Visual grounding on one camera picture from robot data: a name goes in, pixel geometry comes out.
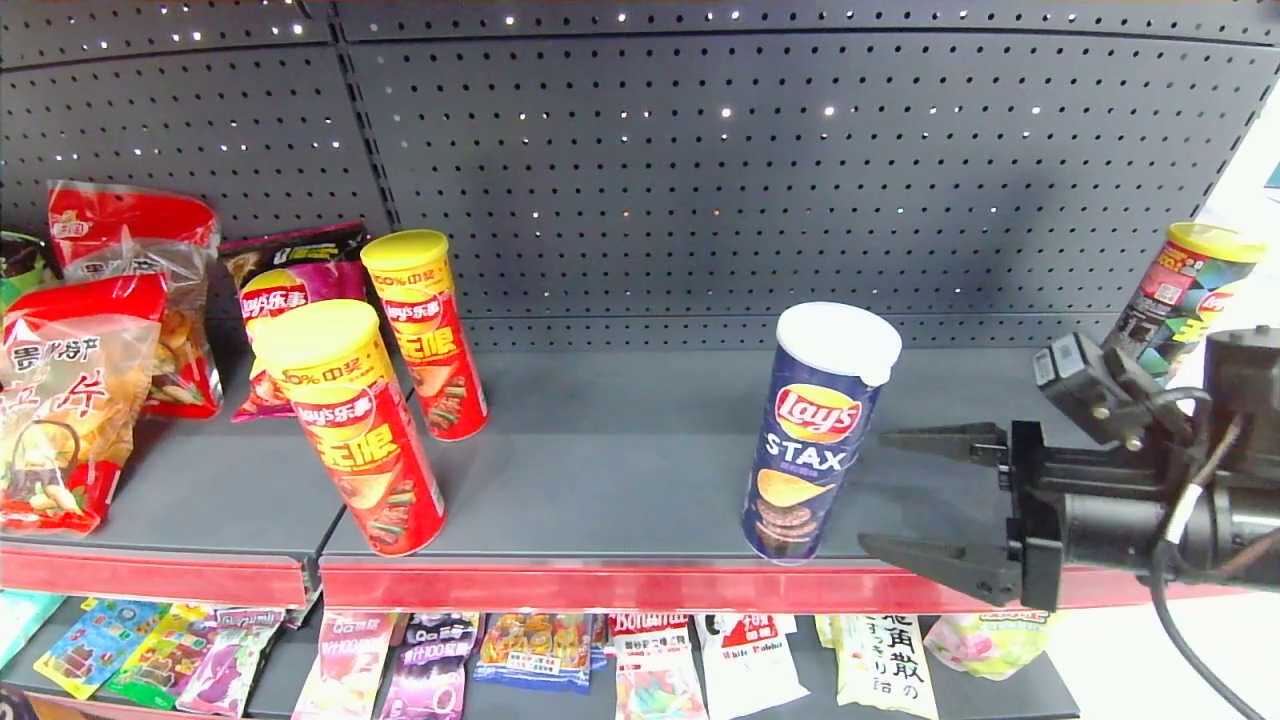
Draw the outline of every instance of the lay's logo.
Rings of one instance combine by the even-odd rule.
[[[773,401],[773,416],[782,429],[808,442],[838,442],[854,432],[861,415],[861,402],[822,386],[790,384]]]

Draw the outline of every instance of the pegboard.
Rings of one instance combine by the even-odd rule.
[[[1196,214],[1277,63],[1268,47],[987,32],[352,56],[401,223],[453,236],[477,318],[772,318],[814,299],[1111,313],[1165,227]]]
[[[228,237],[387,217],[333,50],[305,45],[8,72],[5,227],[44,233],[45,182],[204,197]]]
[[[0,68],[243,45],[329,42],[292,0],[32,3],[0,0]]]

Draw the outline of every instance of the red shelf edge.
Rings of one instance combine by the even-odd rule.
[[[58,594],[184,600],[211,605],[297,607],[302,564],[287,556],[76,552],[65,546],[0,543],[0,584]]]
[[[343,609],[644,610],[933,615],[991,606],[919,575],[872,568],[392,566],[321,557],[325,606]],[[1230,594],[1219,585],[1172,585],[1171,598]],[[1060,607],[1149,602],[1128,573],[1070,568]]]

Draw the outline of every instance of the blue lay's stax can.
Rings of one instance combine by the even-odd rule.
[[[782,313],[777,338],[742,532],[785,565],[818,552],[902,337],[861,307],[805,302]]]

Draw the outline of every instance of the red chip bag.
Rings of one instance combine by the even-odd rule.
[[[156,273],[32,291],[5,314],[0,524],[88,533],[106,518],[156,364]]]
[[[68,282],[163,273],[169,290],[156,368],[142,411],[212,418],[223,386],[205,334],[218,218],[192,197],[70,181],[49,183],[49,232]]]

